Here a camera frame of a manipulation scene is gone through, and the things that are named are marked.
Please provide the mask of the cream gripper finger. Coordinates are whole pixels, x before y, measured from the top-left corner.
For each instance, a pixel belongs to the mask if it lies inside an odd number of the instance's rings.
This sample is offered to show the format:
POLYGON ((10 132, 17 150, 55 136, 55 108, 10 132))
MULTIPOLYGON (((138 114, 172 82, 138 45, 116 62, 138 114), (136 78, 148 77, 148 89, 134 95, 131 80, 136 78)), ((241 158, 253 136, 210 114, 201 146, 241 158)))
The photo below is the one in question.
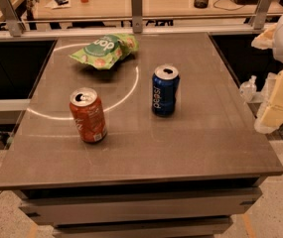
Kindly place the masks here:
POLYGON ((258 35, 252 42, 251 45, 254 48, 260 50, 267 50, 273 47, 273 36, 276 31, 277 24, 270 26, 263 33, 258 35))
POLYGON ((254 128, 262 134, 270 134, 283 124, 283 69, 266 80, 269 93, 256 115, 254 128))

